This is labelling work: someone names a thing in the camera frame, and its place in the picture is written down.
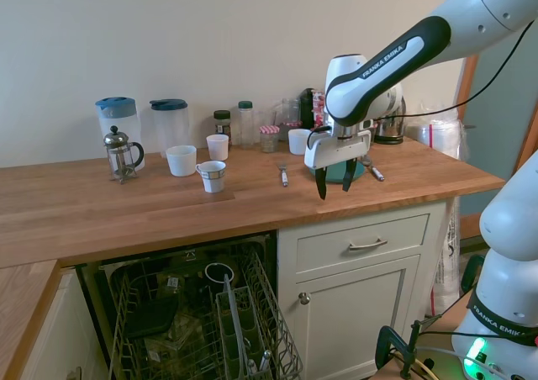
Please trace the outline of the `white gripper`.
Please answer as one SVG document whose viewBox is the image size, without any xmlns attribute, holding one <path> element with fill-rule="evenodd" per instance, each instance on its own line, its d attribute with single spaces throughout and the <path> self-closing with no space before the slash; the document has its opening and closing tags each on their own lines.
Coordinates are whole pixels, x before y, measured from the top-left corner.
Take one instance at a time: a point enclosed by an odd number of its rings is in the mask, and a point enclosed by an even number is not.
<svg viewBox="0 0 538 380">
<path fill-rule="evenodd" d="M 346 161 L 342 189 L 348 192 L 356 173 L 357 159 L 365 156 L 370 150 L 371 131 L 360 130 L 349 137 L 340 139 L 333 136 L 331 127 L 320 127 L 313 130 L 307 138 L 304 154 L 304 165 L 315 170 L 315 181 L 319 197 L 326 199 L 327 166 Z"/>
</svg>

